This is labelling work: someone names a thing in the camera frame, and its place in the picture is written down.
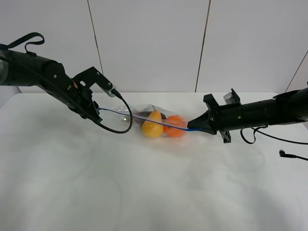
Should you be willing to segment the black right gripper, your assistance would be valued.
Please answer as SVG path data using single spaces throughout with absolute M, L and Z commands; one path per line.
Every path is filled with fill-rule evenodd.
M 240 103 L 218 105 L 208 103 L 208 112 L 187 124 L 189 131 L 199 131 L 216 135 L 217 131 L 230 131 L 243 128 L 243 113 Z

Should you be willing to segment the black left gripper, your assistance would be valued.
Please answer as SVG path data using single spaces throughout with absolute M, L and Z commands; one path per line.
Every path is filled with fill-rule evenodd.
M 89 97 L 83 97 L 76 83 L 61 84 L 61 102 L 82 118 L 90 119 L 98 124 L 103 120 L 99 116 L 98 104 L 92 100 L 92 94 Z

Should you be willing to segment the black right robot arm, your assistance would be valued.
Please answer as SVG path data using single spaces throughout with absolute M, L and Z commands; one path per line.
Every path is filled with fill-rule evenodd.
M 307 88 L 246 104 L 241 103 L 234 90 L 231 94 L 234 102 L 225 105 L 219 105 L 212 94 L 205 95 L 203 101 L 208 110 L 189 121 L 187 127 L 215 135 L 217 131 L 302 123 L 308 119 Z

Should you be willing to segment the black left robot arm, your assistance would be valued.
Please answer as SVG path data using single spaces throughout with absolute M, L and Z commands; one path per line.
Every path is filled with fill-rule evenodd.
M 21 53 L 0 46 L 0 84 L 2 86 L 37 86 L 65 104 L 83 119 L 100 123 L 98 105 L 91 93 L 65 73 L 64 66 L 35 54 Z

